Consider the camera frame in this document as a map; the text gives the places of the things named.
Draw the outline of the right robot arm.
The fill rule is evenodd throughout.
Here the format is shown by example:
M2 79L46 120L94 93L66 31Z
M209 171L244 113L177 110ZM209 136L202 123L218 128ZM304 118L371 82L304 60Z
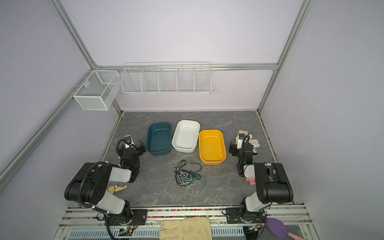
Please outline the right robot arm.
M238 148L231 143L229 153L238 157L237 170L241 177L251 179L256 191L242 199L235 208L226 208L225 215L229 224L263 223L266 209L272 204L286 204L294 200L294 193L281 163L253 163L253 146L242 143Z

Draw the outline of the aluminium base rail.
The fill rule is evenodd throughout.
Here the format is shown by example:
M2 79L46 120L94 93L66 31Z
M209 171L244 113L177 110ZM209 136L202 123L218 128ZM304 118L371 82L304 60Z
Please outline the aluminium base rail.
M265 219L275 218L285 225L313 225L312 219L304 205L273 205L257 213L256 217L241 217L238 206L205 207L139 207L131 208L134 219L131 224L139 227L159 227L162 221L182 220L192 217L207 217L212 226L255 225L264 223ZM69 208L59 229L100 229L105 226L102 214L93 209Z

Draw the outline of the yellow toy figure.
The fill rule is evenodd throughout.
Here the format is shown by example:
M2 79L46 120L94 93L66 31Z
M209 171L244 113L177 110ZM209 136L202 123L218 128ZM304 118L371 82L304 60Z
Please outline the yellow toy figure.
M119 186L115 185L115 186L108 187L108 192L113 195L116 192L120 192L122 190L125 190L126 188L127 188L127 185L125 185L123 187L119 187Z

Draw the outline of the dark teal plastic bin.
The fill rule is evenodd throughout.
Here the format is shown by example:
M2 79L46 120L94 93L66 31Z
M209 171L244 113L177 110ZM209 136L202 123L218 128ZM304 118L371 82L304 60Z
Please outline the dark teal plastic bin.
M147 151L153 156L166 155L172 149L172 127L168 122L154 123L148 130Z

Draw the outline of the white plastic bin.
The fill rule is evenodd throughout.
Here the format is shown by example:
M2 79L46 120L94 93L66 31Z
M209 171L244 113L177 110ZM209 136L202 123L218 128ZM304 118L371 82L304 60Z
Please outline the white plastic bin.
M178 122L172 146L178 152L192 153L197 146L200 124L197 121L181 120Z

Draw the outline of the yellow plastic bin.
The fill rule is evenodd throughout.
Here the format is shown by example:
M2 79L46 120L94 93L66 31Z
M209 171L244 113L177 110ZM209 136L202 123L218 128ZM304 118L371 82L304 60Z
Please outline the yellow plastic bin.
M222 164L227 158L223 133L219 130L203 130L199 133L199 155L203 164Z

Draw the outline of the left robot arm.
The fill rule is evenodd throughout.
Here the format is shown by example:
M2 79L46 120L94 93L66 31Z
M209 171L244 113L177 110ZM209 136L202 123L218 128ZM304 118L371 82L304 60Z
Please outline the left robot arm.
M140 156L146 152L143 141L136 146L127 136L116 145L120 163L85 163L68 184L64 196L81 207L93 209L107 216L106 222L113 226L137 225L140 220L131 210L129 201L108 191L110 182L133 183L140 172Z

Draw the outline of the white knit glove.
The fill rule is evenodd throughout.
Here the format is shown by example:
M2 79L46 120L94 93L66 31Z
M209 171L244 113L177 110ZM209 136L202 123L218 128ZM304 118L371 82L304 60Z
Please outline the white knit glove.
M253 146L253 154L257 155L258 154L258 148L260 147L259 141L256 139L253 139L252 134L249 134L248 131L239 131L238 133L241 133L241 132L246 133L247 136L249 136L249 143Z

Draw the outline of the purple pink brush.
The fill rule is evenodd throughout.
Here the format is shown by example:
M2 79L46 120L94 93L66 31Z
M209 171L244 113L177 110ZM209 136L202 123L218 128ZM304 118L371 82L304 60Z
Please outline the purple pink brush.
M292 234L286 230L284 223L275 218L269 218L266 220L266 226L268 229L278 238L290 237L293 240L305 240L295 234Z

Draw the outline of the pink toy figure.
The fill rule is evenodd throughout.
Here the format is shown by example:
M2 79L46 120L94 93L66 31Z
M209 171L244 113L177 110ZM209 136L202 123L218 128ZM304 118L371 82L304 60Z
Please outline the pink toy figure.
M254 178L246 178L246 181L250 184L250 186L256 185L256 179Z

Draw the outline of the beige leather glove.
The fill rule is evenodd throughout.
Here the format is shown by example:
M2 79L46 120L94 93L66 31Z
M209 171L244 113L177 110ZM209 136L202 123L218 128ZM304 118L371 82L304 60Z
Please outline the beige leather glove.
M210 219L207 217L167 220L161 223L160 240L212 240Z

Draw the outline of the small white mesh basket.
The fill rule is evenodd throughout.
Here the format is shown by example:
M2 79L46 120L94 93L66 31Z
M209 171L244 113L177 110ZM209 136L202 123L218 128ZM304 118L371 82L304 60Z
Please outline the small white mesh basket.
M94 70L74 93L83 110L107 111L122 88L118 71Z

